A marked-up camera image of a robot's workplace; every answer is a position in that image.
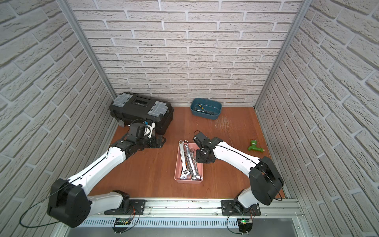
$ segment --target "black mounting plate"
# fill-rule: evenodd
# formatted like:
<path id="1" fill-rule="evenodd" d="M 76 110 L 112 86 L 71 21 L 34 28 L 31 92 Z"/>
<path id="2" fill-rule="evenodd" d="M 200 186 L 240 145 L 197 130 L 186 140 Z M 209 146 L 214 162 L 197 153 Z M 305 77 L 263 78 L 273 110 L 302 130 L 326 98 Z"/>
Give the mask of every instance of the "black mounting plate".
<path id="1" fill-rule="evenodd" d="M 221 200 L 221 209 L 222 209 L 222 215 L 223 216 L 229 216 L 229 215 L 233 215 L 233 216 L 239 216 L 240 214 L 238 214 L 234 209 L 235 203 L 233 200 Z M 259 204 L 254 204 L 252 207 L 251 207 L 251 210 L 252 210 L 252 214 L 253 216 L 260 216 L 261 215 L 261 212 L 260 212 L 260 208 L 259 208 Z"/>

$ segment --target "white brick wall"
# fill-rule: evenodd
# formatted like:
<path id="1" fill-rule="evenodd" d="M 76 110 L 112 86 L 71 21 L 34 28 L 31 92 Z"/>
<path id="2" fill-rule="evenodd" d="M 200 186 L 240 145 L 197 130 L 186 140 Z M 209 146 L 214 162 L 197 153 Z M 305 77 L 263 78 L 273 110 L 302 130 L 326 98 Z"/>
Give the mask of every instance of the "white brick wall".
<path id="1" fill-rule="evenodd" d="M 0 236 L 50 236 L 21 214 L 92 161 L 112 117 L 98 73 L 51 0 L 0 3 Z M 23 222 L 53 222 L 48 200 Z"/>
<path id="2" fill-rule="evenodd" d="M 379 234 L 378 0 L 313 0 L 258 118 L 314 236 Z"/>
<path id="3" fill-rule="evenodd" d="M 184 106 L 199 96 L 224 106 L 253 106 L 300 4 L 69 2 L 117 93 L 144 93 Z"/>

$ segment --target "wooden floor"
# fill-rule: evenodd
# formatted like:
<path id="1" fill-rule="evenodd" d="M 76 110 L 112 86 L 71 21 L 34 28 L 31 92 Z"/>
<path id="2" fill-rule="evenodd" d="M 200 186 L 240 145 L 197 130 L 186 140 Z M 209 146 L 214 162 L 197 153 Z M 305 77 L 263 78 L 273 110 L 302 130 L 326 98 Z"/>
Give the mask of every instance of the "wooden floor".
<path id="1" fill-rule="evenodd" d="M 218 137 L 247 154 L 262 158 L 269 152 L 253 108 L 223 108 L 217 120 L 191 114 L 188 107 L 175 107 L 174 119 L 164 137 L 162 148 L 138 151 L 107 174 L 91 195 L 119 189 L 131 197 L 155 198 L 234 198 L 250 186 L 249 178 L 230 164 L 216 160 L 204 164 L 201 184 L 179 184 L 174 180 L 178 141 L 193 142 L 195 130 L 206 136 Z M 121 138 L 129 127 L 118 127 L 112 142 Z M 258 141 L 264 152 L 248 151 L 250 140 Z"/>

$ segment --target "green plastic faucet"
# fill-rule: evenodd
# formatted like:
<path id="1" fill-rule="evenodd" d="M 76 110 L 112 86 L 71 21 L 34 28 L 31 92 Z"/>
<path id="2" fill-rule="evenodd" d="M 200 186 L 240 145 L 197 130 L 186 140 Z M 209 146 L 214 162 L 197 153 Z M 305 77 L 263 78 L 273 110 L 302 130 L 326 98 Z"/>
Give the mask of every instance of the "green plastic faucet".
<path id="1" fill-rule="evenodd" d="M 251 140 L 251 146 L 249 146 L 248 150 L 251 151 L 251 150 L 254 150 L 254 151 L 260 151 L 260 152 L 264 152 L 265 150 L 263 148 L 258 148 L 257 147 L 257 141 L 256 140 Z"/>

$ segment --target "adjustable wrench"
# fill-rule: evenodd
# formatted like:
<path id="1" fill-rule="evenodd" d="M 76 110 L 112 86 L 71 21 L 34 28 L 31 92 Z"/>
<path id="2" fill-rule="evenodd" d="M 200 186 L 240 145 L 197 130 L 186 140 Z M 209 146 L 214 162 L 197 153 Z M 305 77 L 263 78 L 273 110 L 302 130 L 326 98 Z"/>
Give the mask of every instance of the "adjustable wrench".
<path id="1" fill-rule="evenodd" d="M 192 180 L 196 180 L 196 176 L 197 176 L 197 172 L 195 170 L 195 165 L 193 164 L 193 160 L 191 158 L 191 152 L 190 152 L 190 149 L 188 147 L 188 141 L 184 141 L 183 142 L 183 145 L 184 147 L 186 148 L 186 152 L 187 152 L 187 157 L 188 157 L 188 161 L 189 161 L 189 166 L 191 167 L 191 170 L 192 170 Z"/>
<path id="2" fill-rule="evenodd" d="M 184 155 L 184 147 L 183 141 L 179 141 L 179 150 L 180 150 L 180 158 L 182 159 L 182 174 L 180 175 L 180 179 L 187 179 L 187 176 L 190 174 L 186 167 L 186 160 Z"/>

